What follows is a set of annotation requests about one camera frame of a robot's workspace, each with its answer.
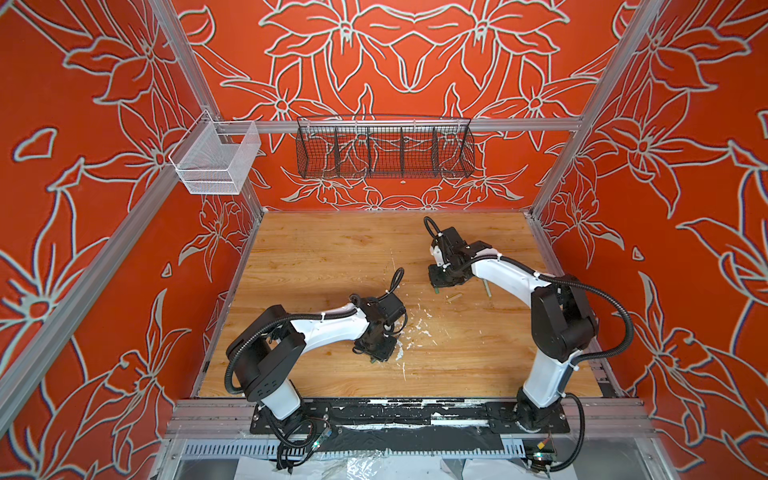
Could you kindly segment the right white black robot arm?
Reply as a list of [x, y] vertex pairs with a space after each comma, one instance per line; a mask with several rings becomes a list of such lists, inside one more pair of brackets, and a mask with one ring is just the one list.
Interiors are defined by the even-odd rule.
[[[516, 398], [515, 421], [523, 430], [536, 432], [549, 423], [581, 363], [612, 358], [630, 347], [634, 339], [632, 319], [623, 305], [606, 292], [572, 275], [539, 272], [486, 242], [468, 243], [455, 228], [441, 229], [429, 216], [423, 223], [431, 237], [434, 263], [428, 267], [428, 275], [434, 289], [478, 278], [502, 288], [530, 309], [531, 335], [537, 351]], [[599, 322], [588, 301], [589, 293], [613, 306], [625, 326], [618, 345], [593, 353], [586, 349], [597, 337]]]

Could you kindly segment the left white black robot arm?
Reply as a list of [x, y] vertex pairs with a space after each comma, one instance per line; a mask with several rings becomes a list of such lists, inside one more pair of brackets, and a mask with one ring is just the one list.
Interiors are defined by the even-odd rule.
[[355, 354], [388, 361], [408, 323], [407, 309], [396, 295], [404, 276], [405, 269], [399, 267], [384, 294], [352, 294], [342, 307], [320, 313], [289, 313], [280, 304], [270, 306], [227, 347], [225, 390], [266, 407], [282, 421], [303, 404], [290, 381], [302, 355], [350, 342]]

